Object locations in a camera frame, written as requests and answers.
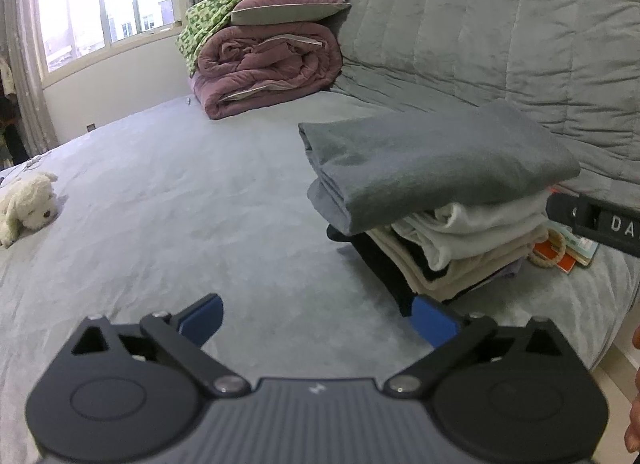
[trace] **blue gripper pad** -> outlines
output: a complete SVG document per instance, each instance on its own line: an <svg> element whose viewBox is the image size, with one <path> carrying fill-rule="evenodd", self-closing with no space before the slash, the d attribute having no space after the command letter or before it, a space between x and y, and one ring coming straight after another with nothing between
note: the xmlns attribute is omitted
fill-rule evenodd
<svg viewBox="0 0 640 464"><path fill-rule="evenodd" d="M223 317L222 298L215 295L182 318L178 325L178 333L198 347L202 347L222 326Z"/></svg>
<svg viewBox="0 0 640 464"><path fill-rule="evenodd" d="M411 309L411 325L433 348L438 348L458 335L462 325L457 315L444 312L444 306L428 298L415 297Z"/></svg>

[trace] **rolled pink comforter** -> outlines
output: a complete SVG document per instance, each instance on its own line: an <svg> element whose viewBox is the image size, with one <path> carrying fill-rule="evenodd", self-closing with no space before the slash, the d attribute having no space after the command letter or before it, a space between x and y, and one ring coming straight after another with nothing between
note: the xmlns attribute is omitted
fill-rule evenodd
<svg viewBox="0 0 640 464"><path fill-rule="evenodd" d="M211 119L301 98L342 68L334 35L314 22L230 26L198 55L191 88Z"/></svg>

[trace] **white stuffed dog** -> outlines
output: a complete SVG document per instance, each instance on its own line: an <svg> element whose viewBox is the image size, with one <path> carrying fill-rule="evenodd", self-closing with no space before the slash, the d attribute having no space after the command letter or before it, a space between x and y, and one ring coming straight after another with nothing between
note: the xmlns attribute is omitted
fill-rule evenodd
<svg viewBox="0 0 640 464"><path fill-rule="evenodd" d="M18 240L20 229L38 230L58 214L51 183L58 178L46 171L16 177L0 189L0 244L8 248Z"/></svg>

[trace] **white folded towel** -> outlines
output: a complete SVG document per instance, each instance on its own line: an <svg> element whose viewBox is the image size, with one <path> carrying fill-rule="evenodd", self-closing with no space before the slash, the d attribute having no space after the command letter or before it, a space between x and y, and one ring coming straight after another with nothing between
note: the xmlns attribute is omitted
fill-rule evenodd
<svg viewBox="0 0 640 464"><path fill-rule="evenodd" d="M451 203L434 211L411 213L391 227L418 244L429 267L444 269L452 260L487 253L546 221L547 190L507 203L465 206Z"/></svg>

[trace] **pink pillowcase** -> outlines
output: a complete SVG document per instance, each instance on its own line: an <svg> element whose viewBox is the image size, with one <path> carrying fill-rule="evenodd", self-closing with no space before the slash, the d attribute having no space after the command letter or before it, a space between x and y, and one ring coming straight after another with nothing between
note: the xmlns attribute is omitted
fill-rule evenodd
<svg viewBox="0 0 640 464"><path fill-rule="evenodd" d="M344 0L243 0L231 12L235 26L315 22L350 6Z"/></svg>

